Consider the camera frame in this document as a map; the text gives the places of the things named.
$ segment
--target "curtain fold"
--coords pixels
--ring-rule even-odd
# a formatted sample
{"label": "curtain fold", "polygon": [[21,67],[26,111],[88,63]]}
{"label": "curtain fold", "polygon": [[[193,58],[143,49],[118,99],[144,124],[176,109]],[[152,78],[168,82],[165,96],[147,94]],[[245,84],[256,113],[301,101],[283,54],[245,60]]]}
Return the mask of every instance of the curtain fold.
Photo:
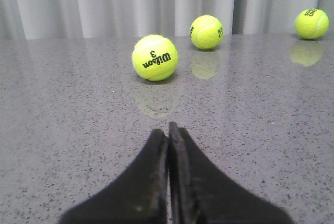
{"label": "curtain fold", "polygon": [[314,7],[334,17],[332,0],[0,0],[0,39],[187,36],[203,14],[224,34],[294,32],[295,17]]}

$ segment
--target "yellow tennis ball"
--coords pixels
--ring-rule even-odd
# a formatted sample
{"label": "yellow tennis ball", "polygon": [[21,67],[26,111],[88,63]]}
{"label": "yellow tennis ball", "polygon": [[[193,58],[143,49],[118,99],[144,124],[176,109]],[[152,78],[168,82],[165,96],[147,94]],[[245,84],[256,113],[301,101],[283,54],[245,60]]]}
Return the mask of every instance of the yellow tennis ball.
{"label": "yellow tennis ball", "polygon": [[137,42],[132,63],[139,76],[151,81],[167,79],[175,71],[178,53],[173,42],[151,34]]}
{"label": "yellow tennis ball", "polygon": [[223,25],[214,16],[200,16],[190,27],[190,38],[199,49],[212,49],[223,39]]}
{"label": "yellow tennis ball", "polygon": [[325,34],[329,27],[329,18],[320,9],[302,11],[295,20],[297,33],[303,39],[316,39]]}

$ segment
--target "gray countertop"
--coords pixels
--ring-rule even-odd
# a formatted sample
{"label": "gray countertop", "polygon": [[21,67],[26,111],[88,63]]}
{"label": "gray countertop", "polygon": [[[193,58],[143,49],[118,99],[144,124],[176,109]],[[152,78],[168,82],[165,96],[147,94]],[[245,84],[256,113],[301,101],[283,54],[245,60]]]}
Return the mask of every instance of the gray countertop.
{"label": "gray countertop", "polygon": [[334,34],[171,40],[160,82],[134,71],[138,39],[0,41],[0,223],[56,223],[170,121],[296,223],[334,223]]}

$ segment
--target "background wall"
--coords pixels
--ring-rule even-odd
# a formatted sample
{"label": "background wall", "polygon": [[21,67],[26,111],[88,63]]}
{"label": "background wall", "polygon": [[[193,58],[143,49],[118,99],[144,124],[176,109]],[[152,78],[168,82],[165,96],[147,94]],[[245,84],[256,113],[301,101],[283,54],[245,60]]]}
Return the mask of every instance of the background wall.
{"label": "background wall", "polygon": [[333,0],[0,0],[0,39],[185,36],[203,14],[224,34],[294,32],[315,7],[334,18]]}

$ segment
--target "black plastic claw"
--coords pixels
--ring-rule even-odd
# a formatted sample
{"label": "black plastic claw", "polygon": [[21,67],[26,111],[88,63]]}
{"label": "black plastic claw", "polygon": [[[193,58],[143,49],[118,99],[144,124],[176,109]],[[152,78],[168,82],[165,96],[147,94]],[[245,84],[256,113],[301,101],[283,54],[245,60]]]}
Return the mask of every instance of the black plastic claw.
{"label": "black plastic claw", "polygon": [[174,224],[292,224],[280,208],[222,173],[185,128],[170,123],[170,184]]}
{"label": "black plastic claw", "polygon": [[130,166],[100,193],[70,209],[61,224],[165,224],[168,139],[154,129]]}

